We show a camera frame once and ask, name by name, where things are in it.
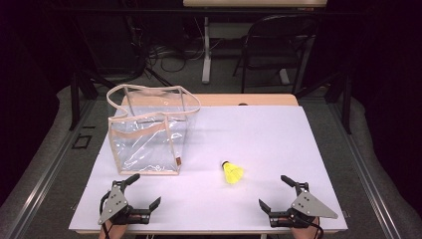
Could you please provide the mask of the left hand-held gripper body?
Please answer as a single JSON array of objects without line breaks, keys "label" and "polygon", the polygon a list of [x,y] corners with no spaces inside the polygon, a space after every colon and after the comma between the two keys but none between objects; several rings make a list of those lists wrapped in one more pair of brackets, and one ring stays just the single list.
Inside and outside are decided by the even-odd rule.
[{"label": "left hand-held gripper body", "polygon": [[114,225],[148,224],[150,209],[135,209],[125,198],[125,189],[133,184],[132,180],[114,181],[100,204],[98,225],[107,221]]}]

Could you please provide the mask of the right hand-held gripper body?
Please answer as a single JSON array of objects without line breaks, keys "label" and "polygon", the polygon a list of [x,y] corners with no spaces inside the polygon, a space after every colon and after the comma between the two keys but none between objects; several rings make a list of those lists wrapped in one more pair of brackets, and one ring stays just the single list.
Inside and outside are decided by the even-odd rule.
[{"label": "right hand-held gripper body", "polygon": [[313,226],[318,228],[314,223],[317,218],[337,219],[338,215],[323,204],[319,199],[313,196],[309,190],[307,182],[296,182],[297,198],[291,203],[291,207],[286,211],[273,211],[269,215],[271,227],[288,227],[288,228],[308,228]]}]

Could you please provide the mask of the yellow shuttlecock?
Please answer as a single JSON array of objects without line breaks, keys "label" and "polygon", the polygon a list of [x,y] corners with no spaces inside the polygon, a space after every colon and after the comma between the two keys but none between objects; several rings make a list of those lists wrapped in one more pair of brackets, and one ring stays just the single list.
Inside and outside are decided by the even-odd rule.
[{"label": "yellow shuttlecock", "polygon": [[229,161],[222,163],[225,179],[229,184],[237,183],[244,175],[244,169]]}]

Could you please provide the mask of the clear plastic bag beige trim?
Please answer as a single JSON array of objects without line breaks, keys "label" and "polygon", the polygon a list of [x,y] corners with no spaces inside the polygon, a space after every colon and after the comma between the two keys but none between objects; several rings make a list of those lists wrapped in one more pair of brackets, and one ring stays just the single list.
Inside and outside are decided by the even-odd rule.
[{"label": "clear plastic bag beige trim", "polygon": [[177,175],[185,141],[201,110],[197,97],[180,86],[149,88],[123,84],[106,100],[108,141],[120,174]]}]

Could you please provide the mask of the person's left hand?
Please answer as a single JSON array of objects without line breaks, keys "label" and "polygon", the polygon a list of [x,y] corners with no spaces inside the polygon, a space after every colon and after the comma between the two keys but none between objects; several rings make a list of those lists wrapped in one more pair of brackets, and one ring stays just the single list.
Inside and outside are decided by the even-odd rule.
[{"label": "person's left hand", "polygon": [[127,228],[128,224],[116,225],[108,220],[101,226],[98,239],[122,239]]}]

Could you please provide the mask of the person's right hand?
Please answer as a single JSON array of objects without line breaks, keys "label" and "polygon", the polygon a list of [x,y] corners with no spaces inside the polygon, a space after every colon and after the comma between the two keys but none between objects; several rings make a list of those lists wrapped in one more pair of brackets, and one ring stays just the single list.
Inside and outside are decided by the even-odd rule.
[{"label": "person's right hand", "polygon": [[291,233],[295,239],[316,239],[319,230],[313,226],[308,228],[291,228]]}]

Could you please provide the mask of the white table board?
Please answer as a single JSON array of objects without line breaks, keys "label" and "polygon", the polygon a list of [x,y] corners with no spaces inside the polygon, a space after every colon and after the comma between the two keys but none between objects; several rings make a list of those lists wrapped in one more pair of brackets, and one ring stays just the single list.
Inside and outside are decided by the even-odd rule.
[{"label": "white table board", "polygon": [[347,227],[301,107],[204,107],[191,117],[114,125],[70,229],[98,232],[101,198],[133,173],[140,178],[125,192],[129,205],[160,204],[148,224],[129,226],[131,233],[271,233],[261,203],[282,211],[297,197],[283,176],[308,183],[329,207],[321,218],[325,231]]}]

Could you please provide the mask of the wooden table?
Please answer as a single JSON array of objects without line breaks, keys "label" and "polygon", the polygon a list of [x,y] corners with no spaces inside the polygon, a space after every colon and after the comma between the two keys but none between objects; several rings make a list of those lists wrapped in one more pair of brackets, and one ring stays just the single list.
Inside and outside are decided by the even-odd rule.
[{"label": "wooden table", "polygon": [[[320,222],[327,233],[347,225],[322,162],[305,111],[292,95],[201,94],[196,126],[186,142],[177,175],[144,175],[128,188],[129,204],[145,207],[161,197],[149,224],[131,225],[133,234],[272,234],[259,199],[286,210],[295,191],[286,175],[307,182],[311,193],[337,219]],[[222,163],[244,169],[229,184]]]}]

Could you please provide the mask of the black tripod stand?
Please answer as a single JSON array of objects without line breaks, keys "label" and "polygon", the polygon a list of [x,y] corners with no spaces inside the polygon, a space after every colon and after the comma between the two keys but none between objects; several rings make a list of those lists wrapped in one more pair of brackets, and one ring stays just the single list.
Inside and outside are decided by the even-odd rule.
[{"label": "black tripod stand", "polygon": [[131,15],[126,18],[126,22],[131,30],[132,43],[137,58],[137,67],[135,68],[135,77],[146,76],[147,78],[155,78],[164,87],[171,87],[171,84],[157,74],[153,69],[151,62],[151,36],[148,32],[147,22],[145,17],[140,15]]}]

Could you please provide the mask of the black folding chair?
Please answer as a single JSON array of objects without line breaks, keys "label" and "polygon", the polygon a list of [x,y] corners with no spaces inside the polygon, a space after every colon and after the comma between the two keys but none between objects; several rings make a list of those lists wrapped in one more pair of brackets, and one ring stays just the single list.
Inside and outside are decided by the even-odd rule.
[{"label": "black folding chair", "polygon": [[242,69],[241,92],[245,92],[247,71],[296,69],[292,93],[299,87],[308,41],[315,35],[318,19],[312,15],[271,15],[255,22],[241,38],[241,56],[233,75]]}]

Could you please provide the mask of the white desk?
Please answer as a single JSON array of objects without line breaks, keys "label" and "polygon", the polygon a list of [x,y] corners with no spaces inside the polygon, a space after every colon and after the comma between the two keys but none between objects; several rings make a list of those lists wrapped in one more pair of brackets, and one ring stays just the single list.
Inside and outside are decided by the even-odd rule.
[{"label": "white desk", "polygon": [[[308,9],[324,8],[327,0],[183,0],[183,6],[194,10],[258,10],[273,9]],[[211,80],[211,45],[210,39],[240,39],[247,33],[250,23],[213,23],[204,17],[204,65],[202,83],[209,84]]]}]

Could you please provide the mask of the black horizontal bar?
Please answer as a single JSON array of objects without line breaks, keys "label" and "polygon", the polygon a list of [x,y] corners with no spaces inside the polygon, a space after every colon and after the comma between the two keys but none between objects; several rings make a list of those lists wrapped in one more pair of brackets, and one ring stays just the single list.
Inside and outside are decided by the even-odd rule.
[{"label": "black horizontal bar", "polygon": [[326,12],[282,9],[246,8],[182,8],[182,9],[88,9],[88,8],[49,8],[50,13],[70,15],[189,15],[189,16],[241,16],[271,14],[316,14],[320,16],[365,16],[365,12]]}]

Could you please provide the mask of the aluminium frame rail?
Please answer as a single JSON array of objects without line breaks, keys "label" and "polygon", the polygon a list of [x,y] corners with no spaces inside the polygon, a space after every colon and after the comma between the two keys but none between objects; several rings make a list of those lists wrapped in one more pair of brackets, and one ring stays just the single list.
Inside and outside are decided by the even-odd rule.
[{"label": "aluminium frame rail", "polygon": [[333,115],[334,121],[339,128],[342,138],[345,140],[351,154],[352,164],[359,177],[365,194],[369,200],[371,208],[377,218],[378,223],[386,237],[386,239],[402,239],[395,222],[387,208],[387,205],[382,198],[377,186],[374,183],[372,176],[368,170],[366,163],[357,147],[357,144],[351,134],[349,134],[341,119],[341,111],[336,104],[328,104],[328,108]]},{"label": "aluminium frame rail", "polygon": [[4,239],[21,239],[48,194],[64,161],[65,154],[77,139],[95,101],[86,100],[80,119],[71,127],[71,105],[62,100],[54,123],[38,151],[24,171],[6,202],[0,207]]}]

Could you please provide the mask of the black metal post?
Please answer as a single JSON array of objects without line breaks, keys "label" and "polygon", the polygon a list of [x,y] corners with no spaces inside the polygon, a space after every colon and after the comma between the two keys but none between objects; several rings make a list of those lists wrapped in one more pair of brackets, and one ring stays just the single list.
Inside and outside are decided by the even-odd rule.
[{"label": "black metal post", "polygon": [[79,83],[77,74],[73,74],[71,78],[71,106],[72,106],[72,122],[70,130],[74,130],[80,121],[80,99],[79,99]]},{"label": "black metal post", "polygon": [[348,134],[350,132],[349,117],[350,117],[350,101],[351,101],[351,81],[350,77],[346,76],[343,87],[343,103],[342,103],[342,125]]}]

